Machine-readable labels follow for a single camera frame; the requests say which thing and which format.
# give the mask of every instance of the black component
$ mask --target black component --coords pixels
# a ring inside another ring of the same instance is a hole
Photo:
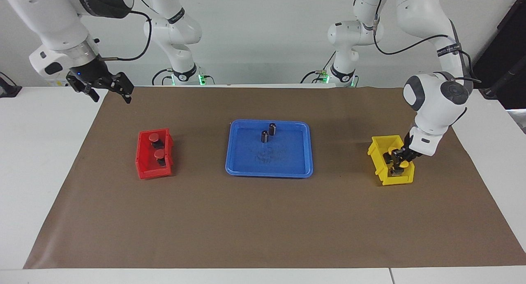
[[[178,20],[181,20],[181,18],[184,16],[185,16],[185,9],[184,7],[181,7],[181,10],[177,14],[175,14],[175,16],[168,19],[168,23],[175,24],[175,22],[177,22]]]
[[[164,143],[161,140],[157,140],[156,142],[152,142],[152,146],[155,149],[163,149],[164,148]]]
[[[353,70],[353,72],[349,74],[344,74],[336,70],[336,68],[334,68],[334,64],[330,67],[330,72],[333,74],[333,76],[336,76],[342,83],[348,83],[351,80],[351,78],[355,75],[355,71],[356,70]]]
[[[94,102],[99,100],[99,95],[94,89],[108,89],[111,92],[117,93],[124,98],[127,104],[132,101],[131,94],[134,85],[124,72],[119,72],[116,75],[108,71],[108,67],[104,61],[97,59],[81,67],[72,67],[66,76],[69,84],[76,92],[82,92],[90,96]]]
[[[276,135],[276,128],[277,128],[277,126],[274,123],[271,123],[270,125],[268,125],[268,134],[270,136]]]
[[[460,52],[461,50],[462,46],[460,46],[460,44],[451,44],[449,46],[446,46],[445,48],[441,48],[440,50],[436,51],[436,55],[438,55],[438,57],[442,57],[449,53]]]
[[[130,11],[124,0],[79,0],[84,9],[92,16],[106,18],[124,18]]]
[[[62,71],[62,69],[64,69],[64,68],[62,68],[62,65],[60,65],[60,63],[53,62],[50,65],[48,65],[44,69],[44,71],[46,72],[46,74],[52,75],[52,74],[56,74],[59,71]]]
[[[424,104],[424,101],[426,101],[426,93],[424,93],[424,87],[422,86],[422,82],[418,78],[418,76],[412,76],[407,80],[407,83],[411,86],[411,89],[413,89],[413,93],[415,94],[415,97],[417,100],[411,105],[411,108],[413,108],[414,111],[419,111],[422,105]]]
[[[194,67],[190,69],[187,72],[177,72],[173,71],[173,74],[177,77],[178,80],[181,82],[188,82],[188,80],[197,72],[197,65],[194,63]]]
[[[10,85],[3,78],[0,78],[0,98],[13,98],[18,95],[22,87]]]
[[[159,165],[163,168],[166,167],[166,160],[165,159],[158,159],[157,162],[159,163]]]
[[[469,93],[466,87],[454,81],[442,83],[440,91],[444,97],[456,105],[465,104],[469,98]]]
[[[389,152],[383,154],[385,163],[393,164],[391,167],[391,175],[400,176],[402,173],[404,173],[404,168],[400,167],[402,162],[411,162],[422,156],[421,153],[413,151],[409,148],[409,145],[411,145],[412,141],[413,137],[409,137],[409,133],[407,133],[406,137],[404,138],[404,146],[401,149],[392,151],[391,154],[389,154]]]
[[[66,75],[66,80],[68,81],[69,85],[73,88],[73,90],[77,93],[84,93],[88,95],[94,102],[98,102],[100,99],[100,96],[97,94],[97,92],[92,89],[91,85],[84,85],[83,82],[81,82],[76,76],[73,76],[71,72],[69,72]]]
[[[100,56],[85,65],[71,67],[69,70],[82,82],[93,82],[104,76],[111,76],[108,66],[100,59]]]
[[[526,0],[516,0],[498,25],[498,34],[474,66],[482,80],[477,89],[488,89],[497,84],[526,54]],[[516,73],[496,91],[505,109],[526,108],[526,70]]]
[[[268,142],[268,132],[267,131],[261,132],[261,142],[263,142],[263,143],[267,143]]]
[[[517,75],[520,75],[526,69],[526,55],[522,57],[510,70],[508,70],[504,76],[502,76],[494,85],[488,89],[482,89],[480,92],[485,99],[496,100],[498,99],[496,94],[497,92],[507,85],[511,80],[516,78]]]

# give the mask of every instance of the yellow plastic bin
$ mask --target yellow plastic bin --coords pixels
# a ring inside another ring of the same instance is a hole
[[[413,177],[415,176],[415,164],[409,163],[409,166],[404,170],[401,176],[390,176],[390,169],[392,164],[386,164],[383,154],[386,153],[389,148],[396,147],[397,149],[402,148],[404,142],[398,135],[393,136],[374,136],[372,138],[372,144],[369,147],[367,155],[370,155],[376,172],[382,181],[382,185],[405,185],[407,183],[413,183]]]

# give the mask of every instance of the blue plastic tray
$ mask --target blue plastic tray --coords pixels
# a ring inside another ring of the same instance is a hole
[[[276,123],[276,135],[261,142],[261,132]],[[314,171],[310,129],[304,122],[236,120],[231,124],[227,162],[230,175],[308,178]]]

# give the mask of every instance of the black sticker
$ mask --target black sticker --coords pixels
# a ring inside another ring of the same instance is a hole
[[[436,51],[436,54],[438,55],[438,57],[442,57],[449,53],[458,52],[459,50],[462,50],[460,44],[452,44],[450,46],[446,46],[445,48],[441,48],[440,50]]]

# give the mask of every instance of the brown work surface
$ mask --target brown work surface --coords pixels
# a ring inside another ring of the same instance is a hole
[[[137,88],[130,105],[111,93],[25,268],[526,265],[453,130],[415,183],[379,186],[371,136],[405,135],[414,116],[402,89]],[[314,175],[228,175],[235,119],[308,123]],[[175,175],[140,180],[138,133],[158,128]]]

